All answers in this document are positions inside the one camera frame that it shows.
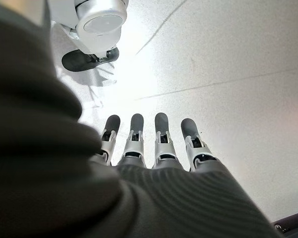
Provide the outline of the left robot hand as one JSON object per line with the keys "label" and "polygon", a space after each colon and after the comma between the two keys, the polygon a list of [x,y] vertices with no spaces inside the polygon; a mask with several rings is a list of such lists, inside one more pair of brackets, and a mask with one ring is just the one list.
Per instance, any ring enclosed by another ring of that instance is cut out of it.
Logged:
{"label": "left robot hand", "polygon": [[57,78],[50,16],[0,2],[0,238],[278,238],[225,169],[96,163],[101,136],[79,123]]}

